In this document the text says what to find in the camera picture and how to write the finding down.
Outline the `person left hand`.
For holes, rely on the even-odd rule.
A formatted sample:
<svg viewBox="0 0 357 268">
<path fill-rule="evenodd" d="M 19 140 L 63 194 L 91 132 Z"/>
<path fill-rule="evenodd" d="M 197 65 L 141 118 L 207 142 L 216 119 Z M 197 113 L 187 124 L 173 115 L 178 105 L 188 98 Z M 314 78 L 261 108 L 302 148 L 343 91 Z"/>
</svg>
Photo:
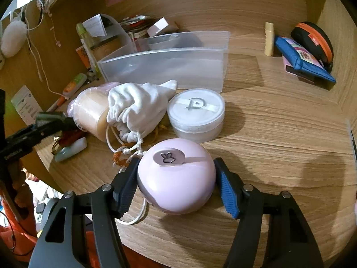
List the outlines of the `person left hand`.
<svg viewBox="0 0 357 268">
<path fill-rule="evenodd" d="M 27 208 L 29 212 L 32 212 L 34 208 L 33 194 L 28 184 L 25 182 L 26 174 L 22 168 L 22 161 L 17 161 L 10 165 L 10 175 L 13 182 L 12 186 L 17 192 L 13 201 L 19 208 Z"/>
</svg>

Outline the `orange sleeve forearm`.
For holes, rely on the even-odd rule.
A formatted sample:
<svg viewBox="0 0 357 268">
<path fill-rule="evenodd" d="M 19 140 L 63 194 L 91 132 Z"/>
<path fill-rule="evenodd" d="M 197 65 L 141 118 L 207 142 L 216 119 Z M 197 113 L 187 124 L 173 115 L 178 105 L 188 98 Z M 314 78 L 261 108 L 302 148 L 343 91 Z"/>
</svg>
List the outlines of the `orange sleeve forearm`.
<svg viewBox="0 0 357 268">
<path fill-rule="evenodd" d="M 9 226 L 1 226 L 1 240 L 18 261 L 28 264 L 37 242 L 34 208 L 25 220 L 17 221 L 7 202 L 3 199 L 2 203 Z"/>
</svg>

